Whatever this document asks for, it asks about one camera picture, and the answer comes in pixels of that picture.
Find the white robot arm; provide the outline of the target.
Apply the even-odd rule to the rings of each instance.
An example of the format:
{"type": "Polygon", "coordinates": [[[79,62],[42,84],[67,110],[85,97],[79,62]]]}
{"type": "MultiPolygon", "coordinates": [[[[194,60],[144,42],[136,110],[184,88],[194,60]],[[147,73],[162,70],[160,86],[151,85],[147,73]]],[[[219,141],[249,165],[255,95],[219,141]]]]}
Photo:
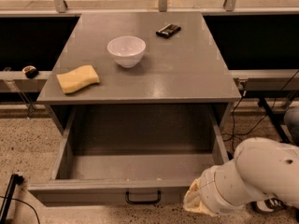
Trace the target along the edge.
{"type": "Polygon", "coordinates": [[[216,217],[271,198],[299,208],[299,147],[255,137],[241,142],[230,161],[194,179],[183,208],[216,217]]]}

